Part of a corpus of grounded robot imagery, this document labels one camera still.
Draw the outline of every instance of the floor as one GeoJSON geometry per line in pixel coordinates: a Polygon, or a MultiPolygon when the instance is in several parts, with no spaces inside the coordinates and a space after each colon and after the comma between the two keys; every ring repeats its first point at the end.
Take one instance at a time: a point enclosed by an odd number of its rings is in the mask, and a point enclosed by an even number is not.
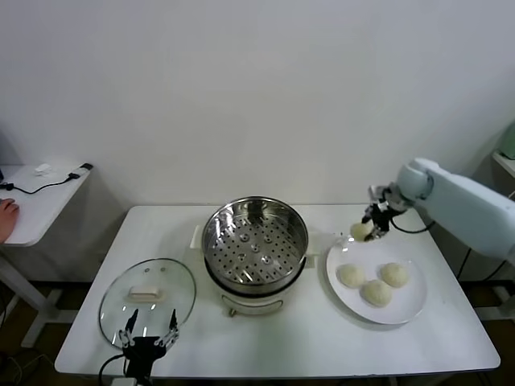
{"type": "MultiPolygon", "coordinates": [[[[38,285],[39,290],[47,294],[50,287],[38,285]]],[[[64,295],[58,304],[62,309],[80,308],[88,287],[86,285],[67,286],[64,295]]],[[[488,287],[475,285],[465,289],[472,305],[474,306],[495,306],[498,301],[488,287]]],[[[8,302],[12,293],[0,285],[0,294],[8,302]]],[[[17,370],[14,362],[5,360],[2,353],[15,355],[19,353],[25,332],[31,325],[35,311],[24,302],[20,302],[6,320],[0,330],[0,385],[23,384],[24,386],[96,386],[95,378],[85,378],[79,376],[68,376],[56,372],[46,359],[40,359],[39,365],[36,360],[24,369],[24,377],[21,383],[12,383],[17,370]]],[[[491,372],[470,372],[457,374],[443,381],[441,386],[508,386],[515,384],[515,324],[511,321],[486,322],[485,328],[490,338],[496,345],[501,356],[501,366],[491,372]]],[[[53,362],[56,359],[59,349],[66,338],[69,326],[52,325],[45,327],[44,332],[39,337],[36,349],[40,354],[45,354],[53,362]]],[[[15,356],[21,366],[25,366],[36,358],[39,353],[35,351],[24,351],[15,356]]],[[[408,379],[398,378],[398,384],[402,386],[408,379]]],[[[155,386],[193,386],[200,384],[229,385],[229,386],[382,386],[389,384],[387,379],[352,379],[352,380],[218,380],[218,381],[191,381],[191,380],[156,380],[155,386]]]]}

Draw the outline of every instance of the small white table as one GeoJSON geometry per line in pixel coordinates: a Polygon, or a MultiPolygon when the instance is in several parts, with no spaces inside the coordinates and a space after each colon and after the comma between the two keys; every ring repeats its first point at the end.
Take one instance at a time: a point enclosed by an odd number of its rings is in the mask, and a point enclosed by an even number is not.
{"type": "MultiPolygon", "coordinates": [[[[14,183],[26,191],[33,191],[43,185],[65,180],[68,173],[77,167],[54,168],[53,172],[45,176],[36,176],[35,166],[0,166],[0,169],[4,174],[4,183],[14,183]]],[[[40,241],[88,175],[89,173],[64,185],[45,188],[35,195],[27,195],[16,190],[1,190],[0,199],[15,199],[20,206],[18,222],[5,246],[28,247],[40,241]]],[[[19,298],[39,312],[22,341],[22,347],[33,347],[45,324],[71,323],[77,311],[57,310],[55,304],[62,291],[54,289],[48,298],[45,298],[4,258],[5,254],[6,251],[3,249],[0,254],[0,281],[15,293],[6,307],[6,316],[14,309],[19,298]]]]}
{"type": "MultiPolygon", "coordinates": [[[[296,206],[309,232],[347,232],[364,205],[296,206]]],[[[196,225],[216,210],[209,206],[134,207],[125,219],[56,360],[59,372],[96,375],[120,351],[102,337],[98,307],[111,282],[125,269],[151,258],[182,261],[197,284],[196,304],[177,343],[154,364],[158,378],[305,378],[393,376],[495,368],[499,355],[429,233],[392,231],[398,253],[426,274],[422,313],[401,326],[367,322],[339,303],[323,279],[325,257],[305,269],[279,312],[230,318],[216,295],[201,252],[189,248],[196,225]]],[[[415,211],[399,226],[424,226],[415,211]]],[[[105,374],[122,375],[123,360],[105,374]]]]}

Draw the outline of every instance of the white plate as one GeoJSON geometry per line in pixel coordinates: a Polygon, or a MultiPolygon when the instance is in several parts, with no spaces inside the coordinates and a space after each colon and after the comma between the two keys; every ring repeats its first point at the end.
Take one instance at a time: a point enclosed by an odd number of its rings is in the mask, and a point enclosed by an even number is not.
{"type": "Polygon", "coordinates": [[[382,324],[402,324],[415,318],[426,302],[427,285],[420,268],[412,261],[398,255],[398,249],[383,240],[357,243],[348,241],[344,246],[331,248],[326,261],[329,283],[340,300],[363,318],[382,324]],[[392,287],[390,304],[379,308],[360,296],[360,289],[343,285],[338,278],[338,268],[344,264],[356,264],[363,268],[367,281],[381,279],[380,268],[387,263],[399,263],[406,267],[410,280],[400,289],[392,287]]]}

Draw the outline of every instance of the white wall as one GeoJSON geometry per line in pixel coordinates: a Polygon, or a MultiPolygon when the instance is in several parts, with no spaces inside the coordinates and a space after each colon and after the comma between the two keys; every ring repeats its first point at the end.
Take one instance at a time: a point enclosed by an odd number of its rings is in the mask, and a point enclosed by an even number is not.
{"type": "Polygon", "coordinates": [[[31,278],[91,277],[135,204],[361,203],[414,156],[471,174],[515,118],[514,14],[511,0],[0,2],[0,157],[97,167],[15,260],[31,278]]]}

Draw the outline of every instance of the glass lid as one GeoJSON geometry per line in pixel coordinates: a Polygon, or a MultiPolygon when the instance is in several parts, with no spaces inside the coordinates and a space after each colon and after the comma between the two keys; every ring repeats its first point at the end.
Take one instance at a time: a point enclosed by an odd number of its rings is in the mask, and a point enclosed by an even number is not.
{"type": "Polygon", "coordinates": [[[121,349],[118,332],[138,310],[132,336],[163,336],[174,310],[178,326],[186,322],[195,297],[195,279],[186,265],[172,259],[142,261],[127,269],[105,292],[98,311],[100,329],[121,349]]]}

